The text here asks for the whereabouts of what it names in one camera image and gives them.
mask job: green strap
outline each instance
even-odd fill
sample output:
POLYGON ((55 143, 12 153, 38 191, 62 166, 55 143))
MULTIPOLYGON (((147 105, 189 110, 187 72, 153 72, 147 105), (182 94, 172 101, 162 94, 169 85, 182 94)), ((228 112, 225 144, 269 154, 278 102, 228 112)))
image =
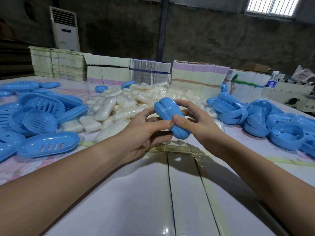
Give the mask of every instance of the green strap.
POLYGON ((248 82, 245 82, 245 81, 239 81, 239 80, 237 80, 237 78, 238 78, 238 74, 236 74, 232 78, 231 82, 236 83, 236 84, 246 84, 248 86, 254 86, 254 88, 257 88, 257 87, 258 88, 263 88, 263 86, 260 86, 260 85, 254 84, 254 83, 248 83, 248 82))

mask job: water bottle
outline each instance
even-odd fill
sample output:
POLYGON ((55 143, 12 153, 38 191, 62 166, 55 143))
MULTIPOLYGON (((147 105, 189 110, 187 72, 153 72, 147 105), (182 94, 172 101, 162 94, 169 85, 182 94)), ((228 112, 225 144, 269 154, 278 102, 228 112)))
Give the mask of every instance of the water bottle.
POLYGON ((263 98, 269 99, 270 92, 275 88, 278 83, 278 73, 279 71, 273 71, 268 83, 264 87, 263 98))

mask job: window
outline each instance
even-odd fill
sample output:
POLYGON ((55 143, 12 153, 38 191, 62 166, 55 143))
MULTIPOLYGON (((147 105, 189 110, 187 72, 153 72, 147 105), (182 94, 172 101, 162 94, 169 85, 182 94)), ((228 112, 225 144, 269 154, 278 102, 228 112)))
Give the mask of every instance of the window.
POLYGON ((249 0, 246 12, 292 17, 299 0, 249 0))

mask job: forearm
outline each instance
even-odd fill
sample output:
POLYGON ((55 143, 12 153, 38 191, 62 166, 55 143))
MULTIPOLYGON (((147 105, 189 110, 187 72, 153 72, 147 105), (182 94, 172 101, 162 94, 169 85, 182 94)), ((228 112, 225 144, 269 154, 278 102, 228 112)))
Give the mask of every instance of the forearm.
POLYGON ((209 137, 208 151, 224 160, 294 235, 314 235, 315 188, 226 134, 209 137))
POLYGON ((119 165, 109 138, 0 186, 0 235, 40 234, 119 165))

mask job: floor-standing air conditioner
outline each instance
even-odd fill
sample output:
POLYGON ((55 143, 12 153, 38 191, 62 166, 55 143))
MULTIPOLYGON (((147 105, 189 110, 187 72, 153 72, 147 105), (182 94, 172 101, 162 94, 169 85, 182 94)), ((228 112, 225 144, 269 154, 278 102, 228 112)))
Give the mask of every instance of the floor-standing air conditioner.
POLYGON ((56 47, 80 52, 77 15, 56 7, 49 7, 56 47))

